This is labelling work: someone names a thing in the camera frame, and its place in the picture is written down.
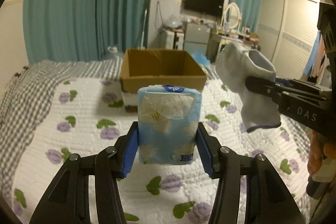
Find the person's right hand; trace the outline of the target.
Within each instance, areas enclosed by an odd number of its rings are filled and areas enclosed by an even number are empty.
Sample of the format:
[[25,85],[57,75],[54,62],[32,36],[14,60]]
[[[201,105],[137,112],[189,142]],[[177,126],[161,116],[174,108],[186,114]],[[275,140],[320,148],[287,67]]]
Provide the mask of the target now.
[[335,141],[331,140],[321,144],[318,140],[318,132],[313,130],[311,132],[309,159],[307,162],[309,174],[313,176],[320,170],[323,156],[335,159],[335,150]]

